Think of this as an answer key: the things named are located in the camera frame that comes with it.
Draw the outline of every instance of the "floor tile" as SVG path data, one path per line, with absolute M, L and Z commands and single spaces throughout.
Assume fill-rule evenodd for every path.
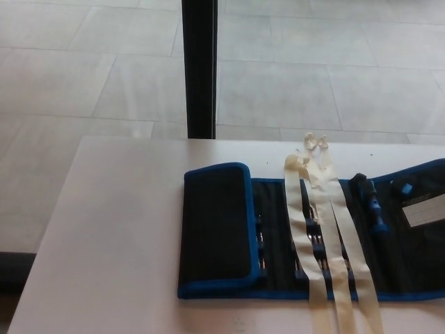
M 0 230 L 2 215 L 51 216 L 82 136 L 150 137 L 152 128 L 151 122 L 26 116 L 0 160 Z M 11 233 L 26 232 L 17 229 Z
M 3 61 L 6 59 L 7 55 L 9 54 L 9 52 L 11 51 L 11 49 L 7 48 L 7 47 L 1 47 L 0 48 L 0 65 L 3 63 Z
M 226 0 L 227 14 L 312 17 L 309 0 Z
M 445 136 L 433 136 L 431 134 L 408 134 L 411 144 L 419 145 L 445 145 Z
M 93 7 L 73 39 L 70 49 L 93 52 L 118 52 L 135 10 Z
M 341 129 L 325 66 L 221 61 L 218 124 Z
M 445 24 L 443 0 L 390 0 L 400 22 Z
M 269 17 L 221 15 L 218 58 L 240 61 L 273 61 Z
M 95 117 L 185 122 L 184 60 L 118 56 Z
M 64 5 L 136 8 L 139 0 L 13 0 L 15 2 L 58 3 Z
M 379 66 L 445 69 L 445 26 L 365 23 L 362 27 Z
M 146 120 L 100 120 L 90 119 L 88 134 L 91 136 L 124 136 L 150 138 L 153 122 Z
M 49 217 L 0 214 L 0 252 L 37 253 Z
M 185 123 L 155 122 L 152 138 L 187 139 L 187 125 Z
M 89 10 L 83 6 L 0 2 L 0 47 L 66 49 Z
M 139 8 L 180 10 L 181 0 L 140 0 Z
M 431 71 L 442 92 L 445 94 L 445 71 Z
M 20 116 L 0 114 L 0 159 L 13 141 L 22 121 Z
M 279 141 L 280 129 L 273 127 L 235 127 L 216 125 L 216 139 L 237 141 Z
M 390 134 L 385 132 L 332 131 L 313 129 L 280 129 L 283 141 L 303 142 L 305 134 L 312 132 L 317 137 L 326 136 L 331 143 L 375 143 L 375 144 L 407 144 L 406 134 Z
M 427 70 L 328 66 L 346 130 L 445 134 L 445 97 Z
M 0 67 L 0 110 L 91 116 L 115 56 L 14 49 Z
M 179 21 L 171 10 L 138 9 L 134 14 L 120 52 L 169 56 Z
M 352 21 L 397 22 L 387 0 L 311 0 L 314 17 Z
M 358 23 L 289 17 L 271 22 L 278 62 L 375 65 Z

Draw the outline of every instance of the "tool roll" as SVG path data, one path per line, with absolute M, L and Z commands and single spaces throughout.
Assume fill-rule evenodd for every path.
M 373 179 L 357 174 L 340 185 L 378 300 L 445 297 L 445 159 Z M 300 186 L 307 236 L 332 299 L 323 235 L 306 182 Z M 343 240 L 341 245 L 356 300 Z M 239 163 L 185 174 L 177 294 L 181 299 L 309 298 L 309 280 L 292 242 L 284 180 L 251 178 Z

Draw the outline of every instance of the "black pole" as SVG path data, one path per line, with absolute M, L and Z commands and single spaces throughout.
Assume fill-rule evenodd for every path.
M 215 139 L 218 0 L 182 0 L 189 138 Z
M 0 252 L 0 294 L 21 293 L 35 254 Z

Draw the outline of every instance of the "label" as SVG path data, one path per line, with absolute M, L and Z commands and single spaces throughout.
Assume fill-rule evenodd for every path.
M 445 219 L 445 194 L 403 208 L 403 213 L 413 228 Z

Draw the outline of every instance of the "blue binding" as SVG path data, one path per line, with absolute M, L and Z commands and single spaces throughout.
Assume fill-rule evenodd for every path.
M 250 245 L 250 273 L 246 277 L 229 279 L 229 280 L 201 280 L 196 282 L 190 282 L 178 287 L 177 295 L 179 298 L 189 298 L 195 294 L 201 294 L 202 292 L 213 292 L 226 289 L 240 289 L 253 285 L 259 276 L 259 256 L 258 256 L 258 243 L 255 227 L 255 212 L 253 205 L 253 192 L 252 182 L 250 178 L 249 168 L 239 162 L 230 162 L 226 164 L 219 164 L 209 167 L 200 168 L 197 170 L 191 170 L 184 175 L 184 180 L 193 174 L 205 173 L 210 170 L 218 170 L 224 168 L 241 168 L 244 175 L 244 189 L 245 189 L 245 203 L 247 212 L 247 224 L 248 224 L 248 237 Z
M 210 294 L 194 294 L 187 296 L 188 299 L 268 299 L 271 301 L 276 300 L 286 300 L 286 301 L 306 301 L 309 299 L 309 292 L 298 291 L 253 291 L 244 290 L 239 292 L 225 292 L 224 294 L 219 294 L 218 291 L 213 291 Z M 379 293 L 377 294 L 379 301 L 430 301 L 433 299 L 445 298 L 445 290 L 433 291 L 433 292 L 419 292 L 417 294 L 387 294 Z M 332 291 L 327 293 L 327 299 L 330 301 L 334 300 L 334 295 Z M 357 301 L 357 293 L 351 293 L 351 299 Z

